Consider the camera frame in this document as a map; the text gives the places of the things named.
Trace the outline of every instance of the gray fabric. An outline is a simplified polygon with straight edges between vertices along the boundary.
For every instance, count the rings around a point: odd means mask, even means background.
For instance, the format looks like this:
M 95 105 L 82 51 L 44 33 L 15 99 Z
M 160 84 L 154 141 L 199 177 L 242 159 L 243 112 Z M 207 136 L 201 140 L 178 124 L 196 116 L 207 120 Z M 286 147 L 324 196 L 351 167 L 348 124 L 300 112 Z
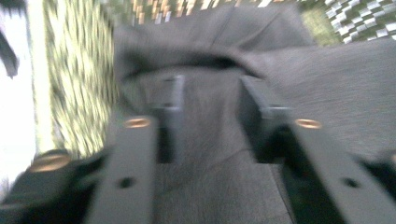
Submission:
M 244 75 L 265 77 L 295 116 L 320 120 L 351 151 L 395 145 L 396 42 L 312 47 L 290 5 L 223 7 L 124 27 L 115 40 L 127 106 L 113 119 L 147 112 L 161 80 L 186 77 L 185 158 L 157 165 L 157 223 L 290 223 L 270 167 L 254 162 L 237 120 Z
M 317 119 L 346 150 L 371 159 L 396 146 L 396 41 L 250 56 L 297 118 Z

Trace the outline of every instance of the checkered pattern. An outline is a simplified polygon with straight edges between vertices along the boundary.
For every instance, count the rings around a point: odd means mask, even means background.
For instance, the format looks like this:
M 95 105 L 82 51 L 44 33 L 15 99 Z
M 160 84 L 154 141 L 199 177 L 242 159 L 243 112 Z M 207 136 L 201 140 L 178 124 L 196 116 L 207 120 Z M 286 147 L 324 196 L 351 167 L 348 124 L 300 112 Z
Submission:
M 385 36 L 396 39 L 396 0 L 326 0 L 326 12 L 344 43 Z

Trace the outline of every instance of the screw hole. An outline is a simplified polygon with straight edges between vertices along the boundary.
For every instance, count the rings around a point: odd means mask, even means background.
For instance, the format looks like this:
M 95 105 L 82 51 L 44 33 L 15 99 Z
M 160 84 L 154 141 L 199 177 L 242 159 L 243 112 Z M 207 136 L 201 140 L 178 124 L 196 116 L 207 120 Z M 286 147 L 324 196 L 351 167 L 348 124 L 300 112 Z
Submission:
M 121 179 L 118 183 L 118 187 L 120 189 L 128 189 L 130 188 L 133 184 L 134 184 L 134 179 L 131 177 L 125 177 L 123 179 Z
M 353 189 L 358 189 L 361 187 L 361 184 L 359 184 L 358 181 L 351 178 L 343 178 L 342 181 L 345 185 Z

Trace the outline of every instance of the black plastic part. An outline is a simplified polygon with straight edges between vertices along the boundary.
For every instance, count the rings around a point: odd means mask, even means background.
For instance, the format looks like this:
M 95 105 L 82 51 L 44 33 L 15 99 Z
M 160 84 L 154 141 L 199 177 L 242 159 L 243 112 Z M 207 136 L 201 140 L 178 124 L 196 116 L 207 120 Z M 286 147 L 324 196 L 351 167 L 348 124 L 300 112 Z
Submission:
M 284 105 L 264 80 L 241 77 L 239 120 L 258 162 L 275 162 L 282 156 L 279 148 L 271 147 L 273 144 L 270 141 L 273 134 L 288 122 L 290 109 Z
M 71 161 L 54 171 L 26 171 L 2 201 L 0 223 L 81 223 L 110 152 L 110 148 L 105 148 L 88 159 Z M 35 161 L 67 154 L 63 149 L 55 149 L 37 155 Z
M 183 160 L 184 76 L 174 76 L 163 81 L 151 103 L 153 115 L 158 119 L 158 162 Z
M 149 125 L 120 130 L 84 223 L 152 222 L 158 125 L 150 117 L 132 119 Z
M 14 78 L 18 74 L 19 61 L 6 37 L 0 32 L 0 58 L 7 70 L 7 75 Z
M 25 8 L 24 0 L 0 0 L 0 5 L 6 8 Z
M 303 127 L 287 113 L 268 119 L 273 105 L 286 107 L 254 80 L 242 78 L 240 119 L 259 159 L 285 158 L 282 179 L 297 223 L 393 223 L 396 206 L 370 173 L 321 126 Z

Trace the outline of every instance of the metal frame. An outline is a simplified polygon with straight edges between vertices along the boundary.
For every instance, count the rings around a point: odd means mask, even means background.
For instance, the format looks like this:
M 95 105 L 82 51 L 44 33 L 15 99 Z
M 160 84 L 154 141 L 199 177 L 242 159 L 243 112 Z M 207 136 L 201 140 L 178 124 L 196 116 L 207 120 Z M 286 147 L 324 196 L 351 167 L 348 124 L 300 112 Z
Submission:
M 184 76 L 163 81 L 152 103 L 152 113 L 160 125 L 159 162 L 181 162 L 184 150 Z
M 241 88 L 242 126 L 258 161 L 284 158 L 282 178 L 298 223 L 394 222 L 389 193 L 319 122 L 292 119 L 255 77 L 242 77 Z
M 157 121 L 150 117 L 132 120 L 146 123 L 120 132 L 85 223 L 152 222 Z

